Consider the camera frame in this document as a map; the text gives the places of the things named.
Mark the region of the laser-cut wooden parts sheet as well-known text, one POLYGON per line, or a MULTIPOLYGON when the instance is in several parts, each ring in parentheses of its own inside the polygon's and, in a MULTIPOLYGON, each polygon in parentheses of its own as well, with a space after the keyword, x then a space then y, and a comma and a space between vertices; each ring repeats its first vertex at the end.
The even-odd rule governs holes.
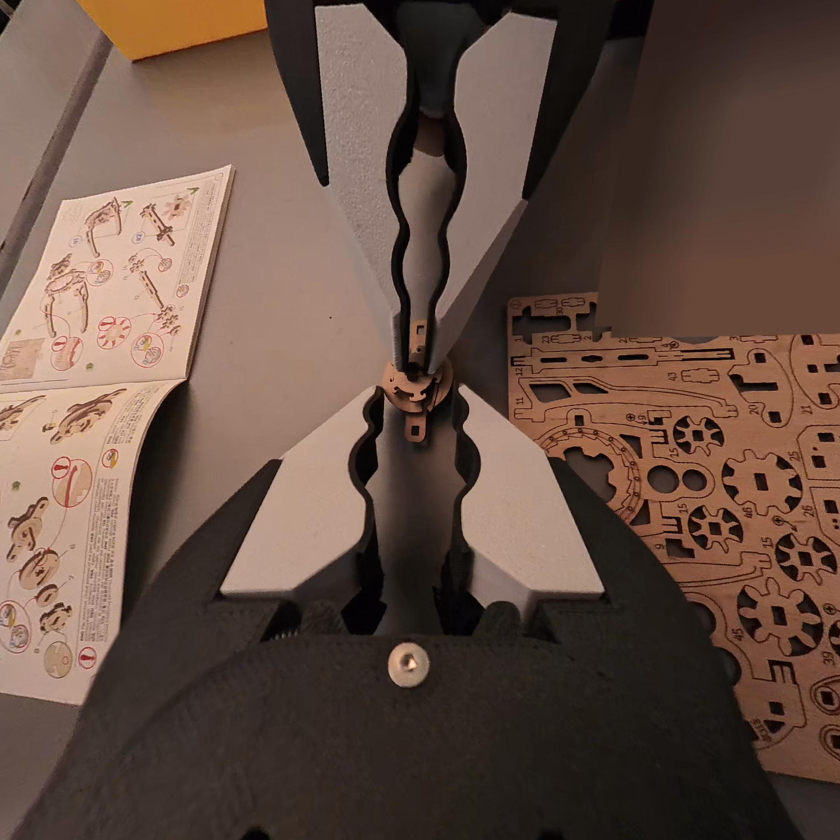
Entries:
POLYGON ((614 338, 595 307, 509 300, 510 420, 699 606, 763 767, 838 783, 838 335, 614 338))

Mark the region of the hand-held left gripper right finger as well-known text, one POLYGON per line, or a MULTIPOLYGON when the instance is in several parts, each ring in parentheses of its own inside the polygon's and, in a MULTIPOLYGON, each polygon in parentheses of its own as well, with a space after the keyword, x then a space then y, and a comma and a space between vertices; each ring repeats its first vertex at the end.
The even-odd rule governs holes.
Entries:
POLYGON ((604 586, 546 453, 467 385, 460 425, 476 447, 460 531, 471 552, 467 591, 487 607, 534 608, 547 600, 597 600, 604 586))

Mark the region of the yellow cardboard box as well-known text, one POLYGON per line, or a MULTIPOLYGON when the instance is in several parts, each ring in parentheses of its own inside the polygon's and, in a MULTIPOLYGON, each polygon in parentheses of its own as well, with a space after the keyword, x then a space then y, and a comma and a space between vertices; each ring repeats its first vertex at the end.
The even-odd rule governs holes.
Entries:
POLYGON ((128 60, 266 29, 262 1, 79 1, 128 60))

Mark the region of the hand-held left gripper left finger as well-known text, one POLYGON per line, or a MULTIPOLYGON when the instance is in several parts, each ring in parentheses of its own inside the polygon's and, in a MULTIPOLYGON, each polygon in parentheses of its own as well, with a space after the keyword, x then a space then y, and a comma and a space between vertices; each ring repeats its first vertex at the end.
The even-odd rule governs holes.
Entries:
POLYGON ((382 389, 370 386, 289 449, 221 584, 231 597, 349 601, 361 590, 357 554, 371 500, 352 456, 375 423, 382 389))

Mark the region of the round wooden gear part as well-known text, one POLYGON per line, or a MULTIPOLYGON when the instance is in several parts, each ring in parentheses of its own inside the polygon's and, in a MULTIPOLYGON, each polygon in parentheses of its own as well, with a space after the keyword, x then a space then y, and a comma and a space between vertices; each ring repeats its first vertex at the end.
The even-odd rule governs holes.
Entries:
POLYGON ((382 377, 382 388, 387 399, 404 413, 430 412, 449 393, 453 373, 449 358, 444 359, 435 373, 414 377, 398 371, 392 362, 388 362, 382 377))

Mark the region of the slotted wooden rod part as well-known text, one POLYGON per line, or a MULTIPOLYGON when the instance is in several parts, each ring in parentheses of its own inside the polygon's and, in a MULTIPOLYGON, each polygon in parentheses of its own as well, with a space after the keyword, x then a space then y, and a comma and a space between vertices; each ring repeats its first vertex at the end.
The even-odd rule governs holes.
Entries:
POLYGON ((406 384, 408 385, 409 405, 418 409, 418 412, 413 413, 405 409, 405 436, 412 443, 421 443, 425 439, 427 416, 431 411, 437 391, 434 374, 428 372, 428 332, 426 319, 412 321, 408 336, 408 356, 404 370, 406 384))

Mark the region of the open instruction booklet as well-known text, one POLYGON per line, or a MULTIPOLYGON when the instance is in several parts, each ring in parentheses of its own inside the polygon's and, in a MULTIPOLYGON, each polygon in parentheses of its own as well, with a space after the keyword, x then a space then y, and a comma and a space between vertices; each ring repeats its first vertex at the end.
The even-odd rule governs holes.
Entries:
POLYGON ((119 633, 134 474, 189 375, 232 178, 59 207, 2 337, 2 695, 80 705, 119 633))

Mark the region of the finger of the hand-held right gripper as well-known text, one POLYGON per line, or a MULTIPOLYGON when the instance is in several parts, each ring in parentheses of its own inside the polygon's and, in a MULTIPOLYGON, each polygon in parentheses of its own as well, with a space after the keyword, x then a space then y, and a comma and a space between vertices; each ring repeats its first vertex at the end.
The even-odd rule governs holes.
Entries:
POLYGON ((416 84, 405 51, 364 5, 315 7, 328 189, 343 216, 374 321, 408 363, 409 228, 398 178, 413 153, 416 84))
POLYGON ((527 204, 523 183, 556 27, 511 12, 458 61, 465 185, 446 232, 449 272, 436 306, 432 370, 461 334, 527 204))

